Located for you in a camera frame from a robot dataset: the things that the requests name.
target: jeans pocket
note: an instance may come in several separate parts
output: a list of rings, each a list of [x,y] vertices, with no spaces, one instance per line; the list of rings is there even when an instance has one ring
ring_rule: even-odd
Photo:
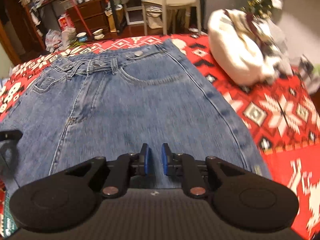
[[[126,64],[119,67],[119,73],[127,82],[138,85],[160,85],[186,75],[179,62],[166,52],[127,57]]]
[[[37,93],[45,93],[57,82],[67,78],[67,74],[56,71],[54,68],[44,69],[38,79],[35,81],[32,90]]]

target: screw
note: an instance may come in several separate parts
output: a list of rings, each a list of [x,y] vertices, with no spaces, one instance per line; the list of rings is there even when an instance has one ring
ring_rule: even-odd
[[[191,193],[192,195],[200,196],[200,195],[205,194],[205,189],[204,189],[203,187],[193,187],[193,188],[190,190],[190,193]]]
[[[102,193],[104,195],[115,195],[119,192],[119,189],[116,188],[116,187],[105,187],[103,190],[102,190]]]

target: drawer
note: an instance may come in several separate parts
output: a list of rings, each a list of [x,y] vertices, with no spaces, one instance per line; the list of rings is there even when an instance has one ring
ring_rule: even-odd
[[[102,10],[101,0],[92,0],[82,4],[78,4],[78,9],[84,19],[104,12],[104,10]],[[73,22],[80,20],[76,10],[73,7],[69,8],[67,12]]]
[[[90,31],[96,31],[98,29],[109,29],[108,20],[105,14],[94,16],[92,18],[85,19],[84,21],[87,24]],[[82,24],[82,21],[76,21],[74,22],[74,24],[77,33],[86,32],[86,29]]]

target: jeans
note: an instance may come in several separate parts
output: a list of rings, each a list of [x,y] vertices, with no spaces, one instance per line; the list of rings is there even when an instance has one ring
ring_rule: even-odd
[[[110,161],[139,152],[143,143],[152,149],[154,175],[148,187],[178,186],[163,173],[165,142],[172,152],[196,160],[214,155],[270,177],[243,121],[171,40],[57,56],[0,129],[23,132],[18,152],[7,150],[0,158],[10,194],[96,156]]]

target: cardboard box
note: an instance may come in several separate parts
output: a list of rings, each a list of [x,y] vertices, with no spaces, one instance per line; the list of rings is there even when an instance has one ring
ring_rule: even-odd
[[[74,23],[67,13],[61,15],[61,17],[58,19],[58,22],[62,31],[66,30],[67,28],[75,27]]]

